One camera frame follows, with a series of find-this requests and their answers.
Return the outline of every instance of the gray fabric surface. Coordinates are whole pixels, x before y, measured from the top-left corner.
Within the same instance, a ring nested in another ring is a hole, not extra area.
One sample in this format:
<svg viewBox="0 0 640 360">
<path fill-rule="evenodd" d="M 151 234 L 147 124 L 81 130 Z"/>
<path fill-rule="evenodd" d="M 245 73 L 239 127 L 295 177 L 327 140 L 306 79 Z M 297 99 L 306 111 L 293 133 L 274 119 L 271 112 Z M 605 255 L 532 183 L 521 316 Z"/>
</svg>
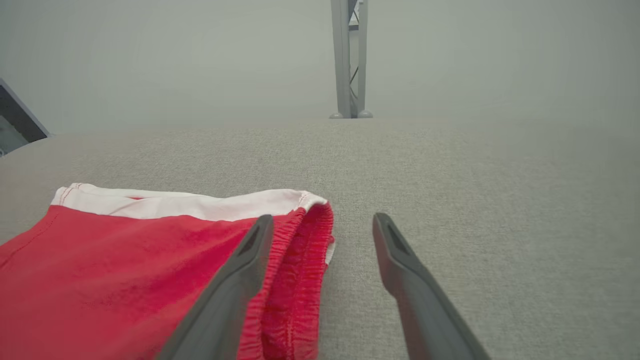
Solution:
<svg viewBox="0 0 640 360">
<path fill-rule="evenodd" d="M 0 238 L 71 182 L 330 200 L 321 359 L 406 358 L 371 238 L 392 216 L 494 359 L 640 357 L 640 142 L 567 122 L 320 120 L 60 135 L 0 159 Z"/>
</svg>

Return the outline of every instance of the stitching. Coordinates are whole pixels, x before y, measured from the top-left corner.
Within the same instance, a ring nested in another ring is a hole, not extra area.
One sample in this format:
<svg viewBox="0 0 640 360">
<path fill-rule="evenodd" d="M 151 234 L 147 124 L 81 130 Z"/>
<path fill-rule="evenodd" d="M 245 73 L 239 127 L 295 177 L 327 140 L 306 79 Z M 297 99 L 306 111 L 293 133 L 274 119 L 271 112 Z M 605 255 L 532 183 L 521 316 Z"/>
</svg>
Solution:
<svg viewBox="0 0 640 360">
<path fill-rule="evenodd" d="M 62 192 L 62 195 L 60 195 L 60 200 L 58 201 L 58 205 L 62 205 L 62 200 L 65 198 L 65 194 L 67 193 L 67 191 L 69 191 L 71 188 L 65 188 L 65 191 Z"/>
<path fill-rule="evenodd" d="M 0 264 L 0 268 L 3 268 L 9 261 L 11 261 L 11 259 L 22 249 L 24 249 L 25 247 L 27 247 L 29 244 L 31 244 L 34 240 L 36 240 L 38 237 L 40 237 L 40 235 L 44 234 L 47 230 L 49 230 L 49 228 L 53 225 L 53 222 L 58 218 L 58 216 L 60 215 L 60 213 L 56 214 L 56 216 L 53 217 L 53 219 L 51 219 L 51 221 L 49 222 L 49 225 L 47 225 L 47 227 L 45 227 L 44 229 L 42 229 L 42 231 L 40 231 L 36 236 L 32 237 L 31 240 L 29 240 L 29 242 L 27 242 L 26 244 L 24 244 L 23 246 L 15 249 L 15 251 L 13 251 L 11 253 L 11 255 L 9 255 L 6 260 Z"/>
<path fill-rule="evenodd" d="M 71 193 L 71 191 L 73 190 L 73 188 L 68 188 L 69 190 L 67 191 L 67 193 L 62 197 L 62 199 L 60 200 L 60 205 L 65 203 L 65 199 L 67 198 L 67 196 L 69 196 L 69 194 Z"/>
<path fill-rule="evenodd" d="M 307 192 L 305 195 L 302 195 L 302 197 L 300 197 L 300 201 L 298 201 L 298 207 L 301 208 L 302 207 L 302 202 L 304 202 L 304 200 L 310 195 L 311 193 Z"/>
</svg>

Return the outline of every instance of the red fabric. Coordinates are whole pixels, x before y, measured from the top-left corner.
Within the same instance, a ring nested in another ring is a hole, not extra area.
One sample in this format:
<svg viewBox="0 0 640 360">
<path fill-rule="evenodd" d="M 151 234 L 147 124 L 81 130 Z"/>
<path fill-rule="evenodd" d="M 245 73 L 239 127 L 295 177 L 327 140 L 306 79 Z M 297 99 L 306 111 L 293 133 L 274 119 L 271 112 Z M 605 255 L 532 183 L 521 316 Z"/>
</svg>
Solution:
<svg viewBox="0 0 640 360">
<path fill-rule="evenodd" d="M 255 220 L 139 220 L 51 206 L 0 247 L 0 358 L 153 358 Z M 317 356 L 332 224 L 329 205 L 274 217 L 238 359 Z"/>
</svg>

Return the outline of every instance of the white wall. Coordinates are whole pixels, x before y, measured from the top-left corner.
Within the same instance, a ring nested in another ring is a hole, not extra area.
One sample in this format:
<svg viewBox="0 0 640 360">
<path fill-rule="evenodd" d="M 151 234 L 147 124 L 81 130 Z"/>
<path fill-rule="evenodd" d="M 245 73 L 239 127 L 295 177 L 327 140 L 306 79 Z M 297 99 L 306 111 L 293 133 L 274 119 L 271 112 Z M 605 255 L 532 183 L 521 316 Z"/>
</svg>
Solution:
<svg viewBox="0 0 640 360">
<path fill-rule="evenodd" d="M 0 78 L 52 133 L 326 119 L 330 2 L 0 0 Z"/>
<path fill-rule="evenodd" d="M 369 0 L 366 108 L 640 122 L 638 0 Z"/>
</svg>

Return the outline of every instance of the cloth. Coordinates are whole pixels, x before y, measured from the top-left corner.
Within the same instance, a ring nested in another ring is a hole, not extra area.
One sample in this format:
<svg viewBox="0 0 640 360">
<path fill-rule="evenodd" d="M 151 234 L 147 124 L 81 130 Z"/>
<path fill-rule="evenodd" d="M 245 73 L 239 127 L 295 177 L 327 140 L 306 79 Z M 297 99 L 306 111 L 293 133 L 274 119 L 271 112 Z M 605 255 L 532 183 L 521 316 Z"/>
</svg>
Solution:
<svg viewBox="0 0 640 360">
<path fill-rule="evenodd" d="M 315 358 L 333 253 L 327 200 L 295 190 L 217 199 L 81 183 L 58 189 L 44 218 L 0 247 L 0 357 L 154 357 L 263 214 L 274 216 L 273 244 L 237 358 Z"/>
</svg>

